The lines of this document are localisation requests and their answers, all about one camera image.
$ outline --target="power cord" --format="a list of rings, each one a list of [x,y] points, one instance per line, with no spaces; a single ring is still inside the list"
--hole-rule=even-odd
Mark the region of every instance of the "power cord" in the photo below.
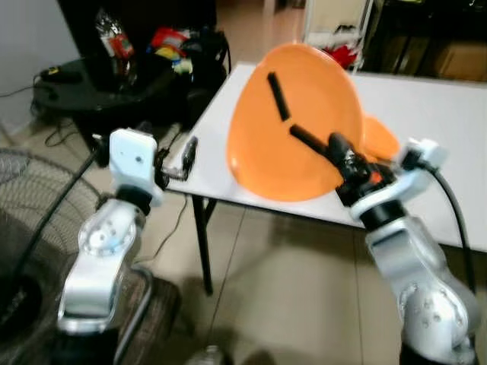
[[[440,187],[443,189],[445,195],[450,202],[450,205],[454,211],[455,219],[457,220],[458,232],[460,234],[460,241],[462,243],[463,250],[463,263],[465,265],[466,281],[469,289],[475,293],[476,292],[476,281],[475,281],[475,271],[473,269],[473,258],[472,250],[469,246],[469,240],[466,235],[465,220],[463,218],[462,211],[460,209],[460,204],[455,197],[453,190],[448,184],[447,180],[440,174],[438,169],[432,167],[429,163],[419,162],[418,167],[423,170],[428,171],[438,182]]]
[[[162,147],[159,152],[157,158],[166,158],[167,155],[170,153],[171,147],[173,147],[174,142],[183,134],[183,131],[180,129],[178,133],[170,140],[169,144],[166,147]]]
[[[30,86],[24,86],[24,87],[21,87],[20,89],[17,89],[17,90],[14,90],[14,91],[10,91],[8,93],[5,93],[5,94],[0,94],[0,98],[3,98],[3,97],[12,97],[14,96],[15,94],[19,94],[23,91],[26,91],[26,90],[29,90],[29,89],[45,89],[45,90],[48,90],[51,94],[54,93],[54,89],[52,87],[49,87],[47,85],[36,85],[36,79],[39,77],[39,74],[35,74],[33,76],[33,79],[32,79],[32,85]]]
[[[64,129],[64,128],[67,128],[69,127],[70,125],[72,124],[72,122],[68,123],[67,125],[61,125],[61,122],[58,123],[58,125],[56,126],[56,130],[51,133],[50,135],[48,135],[46,137],[46,139],[44,140],[44,145],[46,147],[57,147],[63,143],[66,142],[66,140],[72,136],[72,135],[77,135],[79,132],[78,131],[73,131],[73,132],[69,132],[67,135],[62,135],[61,131]],[[55,135],[58,135],[59,136],[59,140],[54,142],[54,143],[50,143],[51,140],[54,138]]]
[[[180,223],[181,223],[181,218],[183,216],[183,213],[184,211],[186,210],[186,207],[188,206],[188,197],[185,195],[184,196],[184,205],[183,207],[181,208],[180,210],[180,213],[178,214],[177,216],[177,220],[176,220],[176,224],[174,225],[174,228],[172,229],[171,232],[169,232],[169,234],[167,236],[165,236],[165,238],[161,241],[161,243],[159,244],[158,246],[158,249],[156,249],[156,251],[154,252],[154,254],[152,256],[146,256],[146,257],[141,257],[140,259],[136,259],[133,264],[138,264],[140,262],[147,262],[147,261],[152,261],[154,260],[156,257],[158,257],[159,255],[159,252],[162,250],[162,248],[164,247],[164,244],[173,236],[173,234],[177,231],[177,228],[179,227]]]
[[[227,57],[228,57],[228,74],[231,73],[231,54],[230,54],[230,45],[228,44],[227,37],[224,36],[225,39],[225,46],[227,48]]]

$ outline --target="black cable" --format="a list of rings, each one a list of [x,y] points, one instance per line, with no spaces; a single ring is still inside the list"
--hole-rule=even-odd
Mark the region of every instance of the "black cable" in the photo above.
[[[228,40],[225,37],[225,43],[227,44],[227,56],[228,56],[228,74],[231,73],[231,54],[230,54],[230,45],[228,44]]]
[[[33,81],[32,81],[32,85],[30,86],[24,86],[24,87],[21,87],[20,89],[17,89],[17,90],[14,90],[14,91],[10,91],[8,93],[5,93],[5,94],[0,94],[0,98],[3,98],[3,97],[11,97],[15,94],[19,94],[21,93],[22,91],[26,91],[26,90],[29,90],[29,89],[45,89],[45,90],[48,90],[50,93],[54,93],[54,89],[52,87],[49,87],[47,85],[36,85],[35,84],[35,81],[36,81],[36,77],[38,75],[34,75],[33,77]]]
[[[170,140],[169,145],[166,147],[162,147],[161,150],[158,152],[158,158],[166,158],[170,152],[170,148],[173,147],[174,142],[183,134],[183,131],[180,129],[178,133]]]
[[[7,291],[7,295],[5,296],[6,300],[9,300],[11,298],[11,295],[14,293],[14,289],[16,288],[18,284],[18,278],[21,276],[22,270],[24,269],[24,266],[27,262],[27,260],[30,258],[30,255],[36,248],[36,244],[39,241],[39,238],[41,237],[42,232],[44,231],[44,228],[46,225],[49,223],[51,217],[56,213],[57,209],[61,205],[62,201],[64,198],[69,194],[73,186],[75,186],[76,182],[83,176],[84,172],[90,167],[90,165],[95,161],[97,158],[97,155],[99,151],[101,151],[102,147],[100,146],[97,148],[95,151],[91,153],[91,155],[86,159],[86,161],[81,165],[81,167],[78,169],[76,174],[73,175],[71,180],[64,186],[63,190],[61,193],[58,195],[56,200],[51,204],[49,207],[49,210],[44,214],[43,218],[39,221],[39,223],[36,225],[36,228],[33,232],[32,237],[29,240],[29,243],[27,245],[27,248],[24,250],[24,253],[22,254],[21,258],[19,259],[18,263],[15,266],[15,269],[12,274],[13,281],[11,282],[10,287],[5,288]],[[4,303],[0,300],[0,313],[3,310]]]
[[[183,134],[182,130],[179,130],[178,133],[173,137],[173,139],[170,140],[169,145],[166,147],[166,149],[169,151],[171,147],[173,147],[174,142]]]
[[[66,127],[69,127],[71,124],[72,124],[72,122],[70,122],[70,123],[69,123],[69,124],[67,124],[67,125],[61,125],[61,122],[60,122],[60,123],[58,123],[58,125],[56,126],[56,130],[55,130],[53,133],[51,133],[50,135],[48,135],[48,136],[46,137],[46,139],[44,140],[44,145],[45,145],[46,147],[49,147],[49,148],[51,148],[51,147],[57,147],[57,146],[59,146],[59,145],[63,144],[63,143],[64,143],[64,142],[65,142],[65,141],[66,141],[66,140],[67,140],[67,139],[68,139],[70,136],[72,136],[72,135],[77,135],[77,134],[79,133],[78,131],[69,132],[69,133],[68,133],[67,135],[65,135],[65,136],[62,136],[62,135],[61,135],[61,131],[62,131],[62,129],[63,129],[63,128],[66,128]],[[55,135],[58,135],[58,136],[59,136],[59,140],[58,140],[58,141],[56,141],[56,142],[54,142],[54,143],[52,143],[52,144],[50,144],[50,141],[53,139],[53,137],[54,137]]]
[[[20,88],[18,90],[11,91],[11,92],[6,93],[6,94],[0,94],[0,97],[11,97],[12,95],[21,93],[22,91],[29,90],[29,89],[33,89],[33,84],[30,85],[30,86],[24,86],[24,87],[22,87],[22,88]]]
[[[176,221],[176,224],[174,225],[174,228],[172,229],[171,232],[169,232],[169,234],[167,236],[165,236],[165,238],[161,241],[161,243],[159,244],[159,247],[158,249],[156,249],[155,253],[152,255],[152,256],[146,256],[146,257],[141,257],[140,259],[136,259],[133,264],[138,264],[140,262],[145,262],[145,261],[152,261],[154,260],[156,257],[158,257],[159,255],[159,252],[162,250],[162,248],[164,247],[164,244],[173,236],[173,234],[177,231],[177,228],[179,227],[180,223],[181,223],[181,218],[183,216],[183,213],[184,211],[186,210],[186,207],[188,206],[188,197],[185,195],[184,196],[184,205],[183,207],[181,208],[180,210],[180,213],[178,214],[177,216],[177,221]]]
[[[458,232],[460,234],[460,240],[462,243],[463,263],[465,265],[466,281],[470,290],[475,293],[476,281],[475,272],[473,269],[472,250],[470,249],[468,236],[466,235],[465,220],[463,218],[460,204],[458,203],[457,198],[455,197],[455,194],[448,184],[447,180],[440,174],[438,169],[433,168],[427,163],[419,163],[418,166],[428,171],[436,179],[438,184],[443,189],[448,200],[450,201],[450,205],[455,214],[455,219],[457,220]]]

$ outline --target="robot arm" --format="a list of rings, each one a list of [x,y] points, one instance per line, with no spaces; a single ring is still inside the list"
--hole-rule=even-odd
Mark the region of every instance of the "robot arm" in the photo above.
[[[78,257],[59,304],[54,364],[106,365],[116,360],[126,302],[123,280],[139,251],[145,217],[162,202],[154,182],[156,147],[151,135],[130,129],[110,136],[116,196],[80,229]]]
[[[308,144],[309,135],[296,129],[291,133]],[[476,298],[450,273],[441,247],[402,204],[431,182],[418,165],[437,169],[445,152],[432,141],[412,141],[396,179],[388,168],[368,163],[341,135],[332,134],[329,145],[318,150],[344,178],[338,196],[365,225],[368,249],[396,296],[403,321],[400,362],[474,363],[470,337],[480,323]]]

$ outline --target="beige floor tile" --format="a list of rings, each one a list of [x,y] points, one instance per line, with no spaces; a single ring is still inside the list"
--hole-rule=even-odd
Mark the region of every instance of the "beige floor tile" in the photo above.
[[[227,35],[234,65],[260,62],[277,45],[299,40],[303,22],[302,9],[284,8],[268,15],[263,1],[226,0],[218,4],[218,26]]]
[[[402,325],[396,299],[375,267],[363,233],[355,233],[355,252],[363,364],[398,363]]]
[[[169,214],[173,206],[168,204],[159,211],[154,210],[145,230],[146,242],[159,243],[173,227],[176,213]],[[212,297],[207,297],[203,289],[191,201],[182,217],[180,227],[150,265],[155,275],[178,285],[183,298],[182,312],[194,322],[199,337],[204,338],[209,330],[243,214],[242,208],[219,203],[208,224],[208,247],[215,292]]]
[[[317,221],[305,217],[295,217],[289,214],[280,214],[274,211],[267,211],[262,209],[248,208],[245,212],[245,217],[253,218],[261,221],[268,221],[274,227],[287,227],[287,229],[303,229],[313,232],[321,233],[336,233],[344,235],[347,240],[353,229],[340,224],[327,223],[325,221]]]
[[[79,134],[73,134],[65,140],[65,143],[55,147],[45,146],[44,141],[55,130],[52,126],[41,128],[37,133],[21,142],[19,147],[27,148],[29,151],[60,163],[70,170],[77,170],[88,157],[86,145]],[[76,132],[76,129],[73,125],[70,125],[62,129],[62,136],[73,132]],[[55,135],[50,143],[56,143],[57,141],[59,141],[59,136]]]
[[[212,339],[237,363],[360,363],[352,235],[246,213]]]

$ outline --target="table leg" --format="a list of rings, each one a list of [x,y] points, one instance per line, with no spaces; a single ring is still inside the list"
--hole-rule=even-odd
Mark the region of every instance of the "table leg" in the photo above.
[[[75,123],[76,128],[83,138],[84,143],[87,145],[90,153],[100,147],[98,142],[93,138],[92,131],[89,128],[86,128],[88,121],[84,121],[83,119],[73,119],[73,122]],[[106,167],[109,160],[108,153],[106,153],[106,151],[100,152],[95,160],[100,167]]]
[[[203,270],[203,283],[208,295],[213,294],[212,270],[210,268],[210,258],[208,253],[208,237],[206,235],[206,224],[208,223],[203,197],[191,195],[193,199],[193,210],[195,213],[196,232],[198,233],[199,255]]]

